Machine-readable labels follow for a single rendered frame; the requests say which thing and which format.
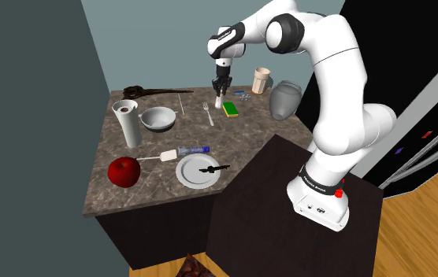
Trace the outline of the dark robot stand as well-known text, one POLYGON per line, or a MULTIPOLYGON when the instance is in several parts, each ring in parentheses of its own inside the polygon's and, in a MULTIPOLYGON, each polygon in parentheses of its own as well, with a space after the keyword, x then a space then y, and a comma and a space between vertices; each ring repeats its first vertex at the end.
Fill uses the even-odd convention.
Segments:
POLYGON ((373 277, 383 192, 347 174, 347 226, 297 214, 287 184, 310 153, 274 135, 217 196, 207 256, 229 277, 373 277))

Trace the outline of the red apple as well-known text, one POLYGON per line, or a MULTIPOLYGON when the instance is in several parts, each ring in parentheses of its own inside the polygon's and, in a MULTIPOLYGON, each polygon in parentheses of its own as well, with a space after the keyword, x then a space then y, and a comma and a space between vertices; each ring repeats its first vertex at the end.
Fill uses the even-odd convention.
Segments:
POLYGON ((107 176, 114 185, 129 188, 138 182, 140 172, 140 164, 135 158, 119 157, 110 163, 107 176))

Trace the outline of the beige ribbed cup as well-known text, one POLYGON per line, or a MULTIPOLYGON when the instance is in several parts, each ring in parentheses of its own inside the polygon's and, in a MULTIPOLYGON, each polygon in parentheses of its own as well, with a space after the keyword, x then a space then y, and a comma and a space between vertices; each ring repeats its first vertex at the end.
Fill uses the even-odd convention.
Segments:
POLYGON ((269 76, 269 69, 257 67, 254 71, 254 82, 252 84, 251 91, 254 94, 263 94, 267 87, 267 81, 269 79, 269 76))

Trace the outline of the black refrigerator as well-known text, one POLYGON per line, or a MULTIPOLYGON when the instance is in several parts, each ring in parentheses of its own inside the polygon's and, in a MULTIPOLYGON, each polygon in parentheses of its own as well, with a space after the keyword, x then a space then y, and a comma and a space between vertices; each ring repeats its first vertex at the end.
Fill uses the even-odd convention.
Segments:
POLYGON ((340 15, 362 52, 364 101, 397 116, 351 172, 385 198, 413 192, 438 174, 438 0, 345 0, 340 15))

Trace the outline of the dark brown scissors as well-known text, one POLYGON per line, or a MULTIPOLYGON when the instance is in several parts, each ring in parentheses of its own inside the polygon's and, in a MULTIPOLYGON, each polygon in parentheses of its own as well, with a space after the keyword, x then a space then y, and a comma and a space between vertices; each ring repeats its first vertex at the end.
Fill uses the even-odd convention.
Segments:
POLYGON ((123 100, 133 100, 144 96, 167 93, 193 93, 193 90, 145 89, 141 86, 131 86, 123 90, 123 100))

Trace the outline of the grey vase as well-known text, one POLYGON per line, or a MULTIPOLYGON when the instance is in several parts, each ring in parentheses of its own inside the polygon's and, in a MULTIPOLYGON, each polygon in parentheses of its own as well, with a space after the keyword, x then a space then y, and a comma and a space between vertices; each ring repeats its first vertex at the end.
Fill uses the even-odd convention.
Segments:
POLYGON ((273 119, 285 120, 295 113, 303 97, 303 89, 288 80, 280 81, 269 98, 269 111, 273 119))

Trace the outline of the silver fork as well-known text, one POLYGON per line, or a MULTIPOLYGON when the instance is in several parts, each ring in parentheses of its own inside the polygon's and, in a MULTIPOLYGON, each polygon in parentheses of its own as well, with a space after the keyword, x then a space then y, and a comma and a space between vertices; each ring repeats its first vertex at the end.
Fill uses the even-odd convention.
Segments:
POLYGON ((208 116, 208 119, 209 119, 209 122, 210 122, 210 126, 214 126, 213 118, 212 118, 212 116, 210 115, 210 108, 209 108, 209 106, 208 106, 208 103, 207 103, 207 102, 203 102, 202 107, 203 107, 203 109, 204 109, 204 110, 206 111, 206 113, 207 113, 207 116, 208 116))

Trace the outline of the dark base cabinet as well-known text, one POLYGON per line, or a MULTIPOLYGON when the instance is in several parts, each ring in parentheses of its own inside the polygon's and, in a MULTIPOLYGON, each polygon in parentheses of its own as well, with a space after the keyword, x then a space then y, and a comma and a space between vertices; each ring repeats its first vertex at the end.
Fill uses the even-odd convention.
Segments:
POLYGON ((128 266, 147 268, 203 253, 214 194, 97 216, 128 266))

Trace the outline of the white plate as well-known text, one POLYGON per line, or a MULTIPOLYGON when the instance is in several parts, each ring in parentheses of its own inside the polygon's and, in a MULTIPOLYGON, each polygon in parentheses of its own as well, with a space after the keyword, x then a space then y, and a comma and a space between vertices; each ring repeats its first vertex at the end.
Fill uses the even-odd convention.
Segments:
POLYGON ((218 167, 219 163, 204 153, 194 153, 182 158, 176 166, 176 177, 186 187, 191 189, 206 189, 214 185, 221 172, 201 172, 209 166, 218 167))

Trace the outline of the grey bowl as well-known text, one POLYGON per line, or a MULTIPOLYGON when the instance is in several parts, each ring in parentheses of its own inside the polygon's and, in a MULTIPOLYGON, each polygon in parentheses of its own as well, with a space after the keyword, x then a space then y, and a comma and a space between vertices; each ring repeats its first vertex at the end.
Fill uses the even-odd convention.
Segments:
POLYGON ((157 106, 139 115, 144 127, 149 131, 168 131, 176 122, 176 112, 170 108, 157 106))

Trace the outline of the green and yellow sponge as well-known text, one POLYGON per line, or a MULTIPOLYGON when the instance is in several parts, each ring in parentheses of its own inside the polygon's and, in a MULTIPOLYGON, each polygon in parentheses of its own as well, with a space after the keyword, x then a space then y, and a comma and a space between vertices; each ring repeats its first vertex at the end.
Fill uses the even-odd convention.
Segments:
POLYGON ((223 102, 222 108, 223 108, 225 115, 227 117, 236 117, 239 115, 239 112, 238 112, 236 106, 232 102, 223 102))

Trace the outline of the brown patterned object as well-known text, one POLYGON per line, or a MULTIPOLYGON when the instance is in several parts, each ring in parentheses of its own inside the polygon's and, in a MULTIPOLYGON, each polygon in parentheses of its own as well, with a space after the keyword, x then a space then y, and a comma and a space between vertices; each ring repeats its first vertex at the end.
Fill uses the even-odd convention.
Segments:
POLYGON ((216 277, 208 268, 196 258, 188 254, 176 277, 216 277))

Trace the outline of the white paper towel roll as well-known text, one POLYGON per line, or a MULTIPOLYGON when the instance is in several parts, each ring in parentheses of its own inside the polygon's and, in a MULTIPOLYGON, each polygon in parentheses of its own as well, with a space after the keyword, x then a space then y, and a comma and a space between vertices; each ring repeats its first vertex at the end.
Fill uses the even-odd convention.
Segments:
POLYGON ((128 148, 136 148, 142 142, 138 103, 134 100, 120 100, 112 105, 112 110, 121 125, 128 148))

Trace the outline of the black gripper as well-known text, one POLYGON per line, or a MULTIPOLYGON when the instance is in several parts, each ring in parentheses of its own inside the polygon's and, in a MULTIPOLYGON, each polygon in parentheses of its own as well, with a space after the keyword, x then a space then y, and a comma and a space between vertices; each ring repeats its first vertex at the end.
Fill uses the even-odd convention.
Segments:
POLYGON ((212 80, 212 86, 218 98, 221 96, 221 94, 225 95, 227 89, 230 87, 232 82, 230 71, 230 66, 216 65, 216 78, 212 80))

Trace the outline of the white spatula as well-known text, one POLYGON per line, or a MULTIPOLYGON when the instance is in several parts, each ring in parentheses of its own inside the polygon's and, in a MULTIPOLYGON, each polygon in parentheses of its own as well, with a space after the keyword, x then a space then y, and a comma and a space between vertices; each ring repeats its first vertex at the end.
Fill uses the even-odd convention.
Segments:
POLYGON ((138 161, 146 161, 146 160, 158 159, 160 161, 172 161, 172 160, 177 159, 177 157, 178 157, 178 155, 177 155, 176 150, 167 150, 167 151, 161 152, 156 157, 141 157, 141 158, 137 158, 137 160, 138 161))

